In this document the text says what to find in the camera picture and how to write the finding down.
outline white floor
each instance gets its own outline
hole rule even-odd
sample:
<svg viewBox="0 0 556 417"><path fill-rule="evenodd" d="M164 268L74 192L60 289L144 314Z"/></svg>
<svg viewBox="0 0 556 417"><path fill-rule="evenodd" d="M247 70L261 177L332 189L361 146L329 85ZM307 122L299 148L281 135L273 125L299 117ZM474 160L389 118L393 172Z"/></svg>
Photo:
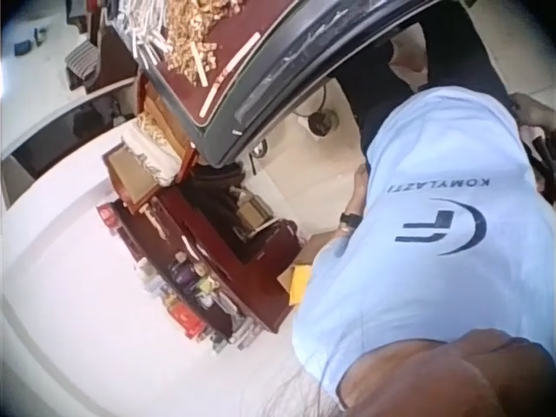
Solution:
<svg viewBox="0 0 556 417"><path fill-rule="evenodd" d="M530 94L556 109L556 53L532 18L512 4L479 0L470 14L509 92ZM296 220L309 235L336 227L362 160L348 102L336 81L329 86L326 107L338 112L340 128L317 142L296 116L288 116L268 136L268 155L248 180L278 215ZM314 109L320 92L309 100L306 107Z"/></svg>

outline light blue t-shirt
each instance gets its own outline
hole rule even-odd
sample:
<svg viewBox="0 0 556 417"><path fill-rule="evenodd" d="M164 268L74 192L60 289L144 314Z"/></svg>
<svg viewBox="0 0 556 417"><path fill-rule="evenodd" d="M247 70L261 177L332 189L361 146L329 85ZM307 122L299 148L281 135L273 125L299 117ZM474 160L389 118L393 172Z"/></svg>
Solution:
<svg viewBox="0 0 556 417"><path fill-rule="evenodd" d="M367 158L367 212L314 261L295 352L334 397L364 354L497 328L554 356L554 212L515 121L460 88L413 96Z"/></svg>

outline hand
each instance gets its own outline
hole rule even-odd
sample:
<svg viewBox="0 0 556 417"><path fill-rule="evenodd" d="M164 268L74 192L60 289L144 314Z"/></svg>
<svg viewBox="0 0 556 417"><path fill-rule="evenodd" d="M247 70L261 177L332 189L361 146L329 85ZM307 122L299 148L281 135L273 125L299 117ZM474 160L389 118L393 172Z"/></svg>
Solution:
<svg viewBox="0 0 556 417"><path fill-rule="evenodd" d="M526 94L515 93L510 98L513 101L513 113L518 122L549 131L556 130L556 113L553 109Z"/></svg>
<svg viewBox="0 0 556 417"><path fill-rule="evenodd" d="M354 174L354 195L367 196L368 188L368 171L367 165L362 163Z"/></svg>

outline cable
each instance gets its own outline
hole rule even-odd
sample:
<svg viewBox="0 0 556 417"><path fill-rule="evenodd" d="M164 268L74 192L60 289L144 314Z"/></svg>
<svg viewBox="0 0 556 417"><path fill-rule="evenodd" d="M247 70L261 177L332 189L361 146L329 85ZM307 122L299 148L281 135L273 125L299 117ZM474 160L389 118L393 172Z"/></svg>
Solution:
<svg viewBox="0 0 556 417"><path fill-rule="evenodd" d="M322 110L322 108L324 107L324 104L327 102L327 95L328 95L328 92L327 92L327 85L324 84L324 85L322 86L322 100L321 100L321 105L319 105L319 108L318 108L316 111L314 111L314 112L312 112L310 115L306 115L306 116L300 115L299 113L297 113L297 112L294 111L294 110L292 110L292 113L293 113L294 115L298 116L298 117L303 117L303 118L305 118L305 119L308 119L311 115L313 115L313 113L318 113L319 111Z"/></svg>

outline dark pants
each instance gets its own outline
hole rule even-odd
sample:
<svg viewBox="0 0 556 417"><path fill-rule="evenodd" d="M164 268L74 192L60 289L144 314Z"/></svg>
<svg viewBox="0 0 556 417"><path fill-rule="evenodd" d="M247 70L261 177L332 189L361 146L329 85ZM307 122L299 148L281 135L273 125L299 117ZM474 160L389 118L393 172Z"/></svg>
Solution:
<svg viewBox="0 0 556 417"><path fill-rule="evenodd" d="M443 1L417 16L427 42L428 83L423 89L458 86L493 96L507 108L506 87L494 70L471 18L453 1ZM370 45L348 59L334 76L361 130L363 155L388 115L413 91L388 66L390 42Z"/></svg>

